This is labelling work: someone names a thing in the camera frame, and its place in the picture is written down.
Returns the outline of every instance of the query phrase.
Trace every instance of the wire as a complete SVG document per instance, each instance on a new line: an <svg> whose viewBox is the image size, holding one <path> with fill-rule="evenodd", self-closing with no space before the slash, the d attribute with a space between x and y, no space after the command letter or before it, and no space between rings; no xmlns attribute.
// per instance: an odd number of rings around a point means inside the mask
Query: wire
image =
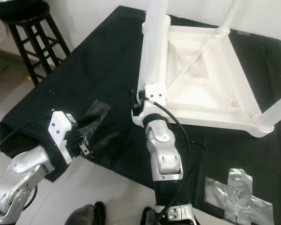
<svg viewBox="0 0 281 225"><path fill-rule="evenodd" d="M50 119L50 117L42 117L42 118L39 118L39 119L30 121L30 122L25 123L24 125L18 127L17 129L13 130L13 131L10 132L5 138L3 138L3 140L0 142L0 149L1 149L2 145L5 144L8 139L12 138L12 137L13 137L14 135L16 135L20 130L24 129L25 127L29 126L29 125L32 124L32 123L35 123L35 122L38 122L38 121L41 121L41 120L47 120L47 119ZM36 196L37 196L37 185L34 187L34 193L33 193L32 199L31 199L30 202L24 207L23 210L27 209L27 208L32 204L32 202L34 201L34 199L36 198Z"/></svg>
<svg viewBox="0 0 281 225"><path fill-rule="evenodd" d="M29 203L27 205L24 206L23 211L25 209L27 209L33 203L33 201L36 198L36 196L37 196L37 185L34 187L34 193L33 193L33 196L31 198L31 200L29 201Z"/></svg>
<svg viewBox="0 0 281 225"><path fill-rule="evenodd" d="M181 129L183 135L184 135L184 138L181 137L181 136L177 136L177 138L181 138L183 140L186 141L186 145L187 145L187 164L185 166L185 171L186 171L186 175L183 177L182 179L182 184L180 185L178 191L177 191L177 194L175 195L174 199L168 204L166 205L163 210L159 213L158 217L155 219L154 221L154 225L157 225L158 222L161 220L161 218L164 216L164 214L169 210L169 208L172 206L172 204L174 203L174 201L176 200L177 196L181 193L182 191L182 187L184 186L185 184L185 181L188 179L188 177L190 175L192 175L192 173L196 170L196 168L201 164L201 162L203 161L203 159L205 158L205 156L207 155L207 148L204 144L202 143L199 143L199 142L194 142L194 141L190 141L189 138L188 138L188 135L184 129L184 127L181 125L181 123L177 120L177 118L172 114L170 113L166 108L164 108L162 105L158 104L157 102L149 99L148 97L144 97L144 99L154 105L156 105L158 108L160 108L161 110L163 110L165 113L167 113L175 122L176 124L179 126L179 128ZM196 144L196 145L199 145L203 148L204 150L204 154L203 156L196 162L196 164L190 169L190 170L187 170L187 167L188 167L188 161L189 161L189 158L190 158L190 152L191 152L191 146L190 146L190 143L193 143L193 144Z"/></svg>

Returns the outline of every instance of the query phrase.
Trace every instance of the white tube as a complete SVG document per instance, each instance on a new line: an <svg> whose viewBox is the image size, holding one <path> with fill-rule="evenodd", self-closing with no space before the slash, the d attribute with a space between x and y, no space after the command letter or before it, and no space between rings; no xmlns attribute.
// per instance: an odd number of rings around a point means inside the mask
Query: white tube
<svg viewBox="0 0 281 225"><path fill-rule="evenodd" d="M225 17L223 24L217 29L217 34L229 33L232 21L235 17L235 14L238 10L238 6L241 0L233 0L230 9Z"/></svg>
<svg viewBox="0 0 281 225"><path fill-rule="evenodd" d="M168 0L151 0L146 13L137 90L158 83L158 66Z"/></svg>
<svg viewBox="0 0 281 225"><path fill-rule="evenodd" d="M273 129L273 126L281 120L281 99L260 116L255 116L253 120L261 130Z"/></svg>

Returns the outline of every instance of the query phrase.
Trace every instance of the table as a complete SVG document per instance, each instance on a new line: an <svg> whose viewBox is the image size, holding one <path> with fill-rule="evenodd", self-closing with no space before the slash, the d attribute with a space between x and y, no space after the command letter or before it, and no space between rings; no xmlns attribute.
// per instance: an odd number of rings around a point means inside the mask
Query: table
<svg viewBox="0 0 281 225"><path fill-rule="evenodd" d="M16 105L0 124L1 138L28 121L54 110L81 117L98 99L111 106L93 143L118 132L118 137L96 153L91 161L149 188L153 187L150 155L145 132L132 123L128 92L137 89L141 60L141 10L118 7L66 60ZM172 17L173 25L213 27ZM281 98L281 41L232 30L231 42L243 66L262 111ZM8 156L50 140L48 123L24 129L2 148ZM275 224L281 225L281 122L263 138L239 130L185 126L191 140L203 142L209 150L200 169L187 180L188 198L193 205L223 218L224 211L204 202L205 177L227 184L230 168L242 168L253 177L253 195L274 205ZM177 140L185 165L185 144ZM200 157L193 146L190 163ZM48 175L55 180L62 170Z"/></svg>

